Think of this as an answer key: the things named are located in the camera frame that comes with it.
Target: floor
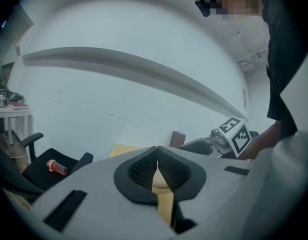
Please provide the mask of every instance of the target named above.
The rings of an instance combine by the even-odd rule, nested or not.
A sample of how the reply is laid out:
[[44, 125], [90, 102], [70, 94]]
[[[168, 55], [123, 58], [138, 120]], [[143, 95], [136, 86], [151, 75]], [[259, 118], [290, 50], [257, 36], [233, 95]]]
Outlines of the floor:
[[[10, 157], [13, 158], [20, 172], [23, 172], [23, 170], [29, 165], [26, 149], [21, 145], [19, 139], [15, 135], [13, 135], [13, 139], [14, 144], [10, 145], [8, 135], [6, 133], [0, 134], [0, 146]], [[11, 193], [5, 189], [4, 191], [12, 203], [25, 209], [26, 211], [30, 210], [31, 205], [23, 197]]]

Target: chair armrest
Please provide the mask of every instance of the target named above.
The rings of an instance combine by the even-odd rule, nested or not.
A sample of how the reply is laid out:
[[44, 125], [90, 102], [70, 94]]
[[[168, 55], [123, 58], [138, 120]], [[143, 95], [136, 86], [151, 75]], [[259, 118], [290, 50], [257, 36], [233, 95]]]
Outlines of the chair armrest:
[[73, 174], [75, 171], [79, 170], [81, 167], [84, 167], [87, 164], [90, 164], [94, 159], [94, 156], [90, 153], [85, 153], [82, 158], [78, 161], [75, 167], [72, 169], [70, 174]]
[[33, 135], [30, 135], [29, 137], [25, 138], [22, 141], [22, 144], [24, 147], [29, 146], [30, 144], [33, 144], [35, 141], [41, 139], [44, 135], [41, 132], [35, 133]]

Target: white wall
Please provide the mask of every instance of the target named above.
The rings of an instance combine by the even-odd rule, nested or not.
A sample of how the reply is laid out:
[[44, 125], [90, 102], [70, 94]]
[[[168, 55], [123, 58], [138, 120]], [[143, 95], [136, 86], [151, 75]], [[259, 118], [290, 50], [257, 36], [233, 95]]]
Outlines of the white wall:
[[275, 122], [267, 117], [270, 97], [269, 78], [264, 70], [248, 77], [247, 82], [250, 91], [249, 130], [261, 134]]
[[[199, 81], [248, 117], [238, 65], [200, 25], [169, 7], [145, 0], [94, 0], [65, 8], [46, 21], [39, 0], [24, 10], [35, 25], [21, 38], [22, 54], [60, 47], [112, 49], [160, 63]], [[33, 110], [32, 130], [45, 137], [37, 154], [55, 148], [78, 159], [108, 157], [115, 144], [168, 145], [173, 130], [186, 141], [207, 136], [226, 117], [171, 93], [98, 72], [24, 66], [17, 58], [9, 88]], [[22, 138], [20, 122], [16, 127]]]

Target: black sleeve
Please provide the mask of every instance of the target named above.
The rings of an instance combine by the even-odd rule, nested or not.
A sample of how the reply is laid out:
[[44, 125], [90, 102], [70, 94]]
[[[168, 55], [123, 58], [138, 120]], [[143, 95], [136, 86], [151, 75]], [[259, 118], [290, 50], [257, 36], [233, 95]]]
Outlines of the black sleeve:
[[270, 74], [269, 67], [266, 68], [267, 76], [269, 78], [269, 84], [270, 84], [270, 99], [269, 99], [269, 108], [267, 112], [267, 117], [270, 119], [274, 119], [277, 121], [281, 121], [281, 114], [280, 114], [280, 96], [277, 93], [272, 76]]

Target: desk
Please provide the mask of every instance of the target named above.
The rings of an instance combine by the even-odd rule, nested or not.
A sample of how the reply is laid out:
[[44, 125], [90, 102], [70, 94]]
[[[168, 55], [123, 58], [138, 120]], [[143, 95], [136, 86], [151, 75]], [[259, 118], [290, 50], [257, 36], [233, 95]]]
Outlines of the desk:
[[30, 109], [12, 109], [11, 107], [0, 107], [0, 118], [7, 118], [8, 137], [9, 143], [14, 144], [12, 135], [11, 118], [24, 117], [24, 134], [25, 138], [28, 137], [28, 116], [30, 115]]

